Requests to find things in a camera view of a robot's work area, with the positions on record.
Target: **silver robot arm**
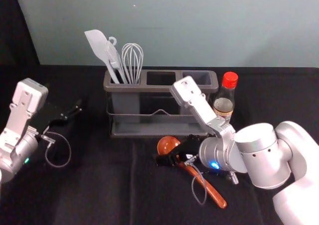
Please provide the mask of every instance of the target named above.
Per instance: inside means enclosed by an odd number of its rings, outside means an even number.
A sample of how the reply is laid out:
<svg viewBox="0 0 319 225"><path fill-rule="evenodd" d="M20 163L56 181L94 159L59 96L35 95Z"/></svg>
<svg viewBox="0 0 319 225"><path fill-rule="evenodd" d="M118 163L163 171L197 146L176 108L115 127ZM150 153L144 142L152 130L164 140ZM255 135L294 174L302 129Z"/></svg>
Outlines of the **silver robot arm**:
<svg viewBox="0 0 319 225"><path fill-rule="evenodd" d="M175 82L171 93L180 106L190 108L207 132L217 136L200 146L203 165L248 172L254 186L263 189L283 185L292 172L295 182L273 197L275 210L285 225L318 224L319 147L301 126L285 121L274 129L259 123L235 133L215 115L191 77Z"/></svg>
<svg viewBox="0 0 319 225"><path fill-rule="evenodd" d="M0 183L11 180L38 146L35 128L28 126L33 115L43 107L48 89L27 78L18 82L10 116L0 135Z"/></svg>

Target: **blue led light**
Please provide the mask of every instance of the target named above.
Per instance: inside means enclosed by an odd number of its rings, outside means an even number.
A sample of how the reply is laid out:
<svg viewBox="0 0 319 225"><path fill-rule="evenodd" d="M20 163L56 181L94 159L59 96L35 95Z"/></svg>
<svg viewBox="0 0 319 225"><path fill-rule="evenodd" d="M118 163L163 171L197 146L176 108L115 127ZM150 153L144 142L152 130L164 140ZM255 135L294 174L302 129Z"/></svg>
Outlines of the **blue led light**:
<svg viewBox="0 0 319 225"><path fill-rule="evenodd" d="M220 169L219 164L216 163L215 161L211 162L211 163L210 163L210 166L211 166L212 168L214 168L214 169Z"/></svg>

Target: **table surface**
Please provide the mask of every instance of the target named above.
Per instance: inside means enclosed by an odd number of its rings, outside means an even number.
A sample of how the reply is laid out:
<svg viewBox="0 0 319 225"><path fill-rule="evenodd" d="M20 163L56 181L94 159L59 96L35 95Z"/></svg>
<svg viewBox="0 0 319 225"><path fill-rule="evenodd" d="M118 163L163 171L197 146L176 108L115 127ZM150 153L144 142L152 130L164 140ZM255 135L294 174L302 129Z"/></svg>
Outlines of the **table surface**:
<svg viewBox="0 0 319 225"><path fill-rule="evenodd" d="M210 68L221 79L227 70L239 74L236 130L257 122L274 126L292 120L319 142L319 71L315 68ZM192 178L178 168L156 167L158 138L108 136L109 122L103 91L105 67L41 66L33 70L0 68L0 126L19 80L30 77L49 83L47 101L61 107L86 98L74 122L53 128L72 146L71 163L53 169L44 162L45 143L16 177L2 185L0 224L183 224L280 225L272 197L282 188L255 188L247 174L232 185L222 176L206 179L228 203L225 210L207 200L200 206L191 193ZM202 198L203 191L195 187Z"/></svg>

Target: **light blue wall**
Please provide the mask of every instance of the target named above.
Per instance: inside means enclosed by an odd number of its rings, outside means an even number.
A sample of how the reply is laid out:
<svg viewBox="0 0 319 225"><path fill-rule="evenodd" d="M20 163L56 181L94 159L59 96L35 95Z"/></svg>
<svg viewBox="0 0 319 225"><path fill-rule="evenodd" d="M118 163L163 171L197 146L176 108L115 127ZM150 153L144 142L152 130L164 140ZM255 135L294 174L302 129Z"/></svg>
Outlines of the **light blue wall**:
<svg viewBox="0 0 319 225"><path fill-rule="evenodd" d="M144 65L319 66L319 0L19 0L41 64L102 65L84 35L143 47Z"/></svg>

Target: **gray utensil holder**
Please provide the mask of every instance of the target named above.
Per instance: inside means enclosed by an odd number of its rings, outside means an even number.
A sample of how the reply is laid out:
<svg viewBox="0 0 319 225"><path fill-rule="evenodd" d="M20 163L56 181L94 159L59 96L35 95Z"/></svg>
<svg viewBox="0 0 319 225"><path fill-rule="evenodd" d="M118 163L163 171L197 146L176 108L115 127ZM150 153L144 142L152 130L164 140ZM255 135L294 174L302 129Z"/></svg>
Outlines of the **gray utensil holder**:
<svg viewBox="0 0 319 225"><path fill-rule="evenodd" d="M115 84L104 77L111 137L207 135L190 112L169 92L171 85L192 76L206 99L218 91L216 73L192 70L142 70L140 84Z"/></svg>

